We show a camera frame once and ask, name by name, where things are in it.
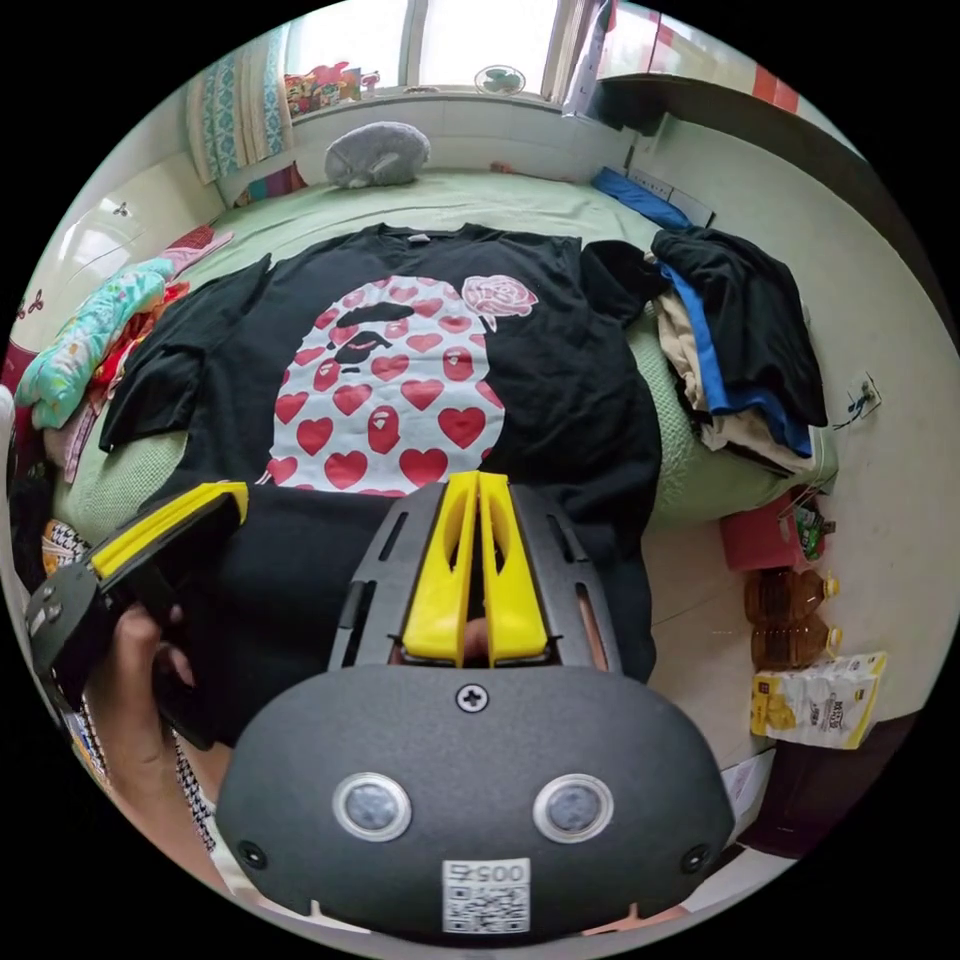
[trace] patterned curtain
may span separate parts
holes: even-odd
[[[283,84],[289,24],[218,60],[187,87],[190,150],[203,183],[293,146]]]

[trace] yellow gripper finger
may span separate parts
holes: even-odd
[[[447,482],[403,633],[411,657],[463,666],[478,477],[455,473]]]
[[[504,660],[542,656],[547,631],[507,478],[483,473],[479,486],[487,636],[495,667]]]

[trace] toy on windowsill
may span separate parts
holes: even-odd
[[[360,86],[363,87],[364,100],[370,100],[376,96],[377,84],[380,82],[380,74],[374,70],[360,78]]]
[[[290,116],[315,113],[345,100],[360,100],[362,71],[359,67],[346,70],[346,66],[347,61],[341,60],[332,67],[314,67],[309,73],[286,74],[283,81]]]

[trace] green bedsheet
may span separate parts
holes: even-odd
[[[196,289],[266,253],[282,260],[314,243],[380,222],[424,230],[456,229],[472,222],[580,236],[585,243],[622,239],[643,250],[650,248],[657,231],[645,217],[589,186],[505,174],[434,173],[404,187],[317,187],[229,211],[215,226],[234,231],[234,239],[183,278]],[[822,481],[836,473],[832,438],[823,431],[818,437],[820,466],[810,477],[785,481],[723,451],[709,451],[694,438],[676,397],[649,310],[627,338],[660,420],[663,466],[652,527],[714,520],[768,503],[794,483]],[[171,434],[136,441],[108,456],[99,449],[103,419],[87,441],[73,484],[61,476],[54,496],[54,516],[88,542],[109,535],[133,515],[173,472],[186,443],[185,434]]]

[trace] gray pillow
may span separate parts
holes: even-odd
[[[324,172],[338,187],[389,187],[413,180],[430,158],[430,141],[408,123],[381,120],[334,140]]]

